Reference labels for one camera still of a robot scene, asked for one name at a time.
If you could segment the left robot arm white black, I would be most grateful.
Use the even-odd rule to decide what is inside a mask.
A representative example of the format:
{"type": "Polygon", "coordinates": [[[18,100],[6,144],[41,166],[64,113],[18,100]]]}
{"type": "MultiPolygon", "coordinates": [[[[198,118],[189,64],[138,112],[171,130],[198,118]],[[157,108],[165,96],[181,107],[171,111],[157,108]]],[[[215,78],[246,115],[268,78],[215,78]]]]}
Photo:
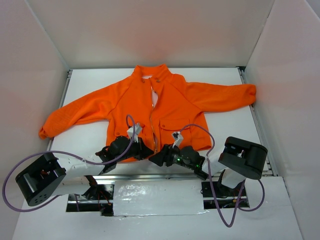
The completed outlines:
{"type": "Polygon", "coordinates": [[[91,200],[99,189],[95,176],[112,171],[120,161],[129,158],[140,161],[153,153],[142,138],[131,141],[118,136],[110,145],[82,160],[62,156],[60,152],[44,153],[21,171],[15,181],[30,207],[58,195],[77,194],[91,200]]]}

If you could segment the orange zip jacket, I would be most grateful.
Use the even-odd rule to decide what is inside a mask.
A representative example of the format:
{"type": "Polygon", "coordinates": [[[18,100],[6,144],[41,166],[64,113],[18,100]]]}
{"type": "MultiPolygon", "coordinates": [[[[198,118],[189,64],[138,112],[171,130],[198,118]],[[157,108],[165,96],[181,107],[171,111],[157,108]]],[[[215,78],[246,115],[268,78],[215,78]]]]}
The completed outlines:
{"type": "Polygon", "coordinates": [[[39,130],[41,139],[53,138],[75,125],[107,120],[106,144],[126,136],[126,116],[141,125],[139,136],[154,152],[172,144],[181,131],[181,147],[196,151],[212,147],[205,113],[233,111],[253,104],[253,84],[218,85],[187,82],[165,64],[136,66],[125,79],[76,99],[52,112],[39,130]]]}

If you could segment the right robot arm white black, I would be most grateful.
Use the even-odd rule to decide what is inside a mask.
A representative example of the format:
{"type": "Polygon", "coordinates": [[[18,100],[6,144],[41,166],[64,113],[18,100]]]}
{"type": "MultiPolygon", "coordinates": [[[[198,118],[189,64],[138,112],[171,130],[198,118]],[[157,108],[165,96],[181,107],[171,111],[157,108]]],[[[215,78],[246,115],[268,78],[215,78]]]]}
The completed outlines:
{"type": "Polygon", "coordinates": [[[217,189],[221,195],[228,196],[242,181],[261,179],[267,155],[268,150],[263,145],[229,136],[222,153],[212,160],[201,156],[190,145],[180,149],[168,144],[148,160],[160,167],[187,168],[203,181],[221,172],[217,189]]]}

